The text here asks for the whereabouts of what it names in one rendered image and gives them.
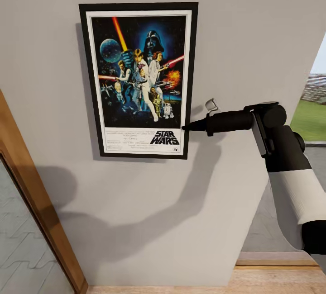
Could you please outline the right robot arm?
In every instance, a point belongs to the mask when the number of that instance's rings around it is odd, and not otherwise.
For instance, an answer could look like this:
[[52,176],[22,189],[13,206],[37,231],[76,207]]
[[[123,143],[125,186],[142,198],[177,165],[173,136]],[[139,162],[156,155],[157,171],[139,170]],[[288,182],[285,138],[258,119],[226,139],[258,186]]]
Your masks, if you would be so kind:
[[307,252],[326,273],[326,193],[303,154],[303,138],[284,125],[284,107],[270,101],[221,112],[215,98],[205,106],[210,110],[206,118],[182,129],[207,130],[208,137],[252,129],[261,157],[265,158],[282,234],[295,249]]

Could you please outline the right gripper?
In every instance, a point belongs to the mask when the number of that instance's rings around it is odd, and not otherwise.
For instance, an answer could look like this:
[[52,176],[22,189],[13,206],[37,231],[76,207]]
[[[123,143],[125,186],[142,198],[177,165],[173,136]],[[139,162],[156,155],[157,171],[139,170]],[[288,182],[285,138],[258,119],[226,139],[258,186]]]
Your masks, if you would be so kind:
[[206,118],[202,121],[182,126],[182,129],[190,131],[207,130],[207,136],[210,137],[213,136],[213,133],[235,131],[235,127],[235,114],[233,111],[228,111],[214,114],[213,116],[209,116],[209,113],[207,113]]

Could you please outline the poster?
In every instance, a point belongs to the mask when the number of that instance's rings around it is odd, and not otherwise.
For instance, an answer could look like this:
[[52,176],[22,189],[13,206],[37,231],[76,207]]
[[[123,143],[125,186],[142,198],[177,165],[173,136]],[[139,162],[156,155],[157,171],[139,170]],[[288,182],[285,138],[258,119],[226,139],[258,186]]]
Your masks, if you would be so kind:
[[79,10],[100,156],[187,160],[198,2]]

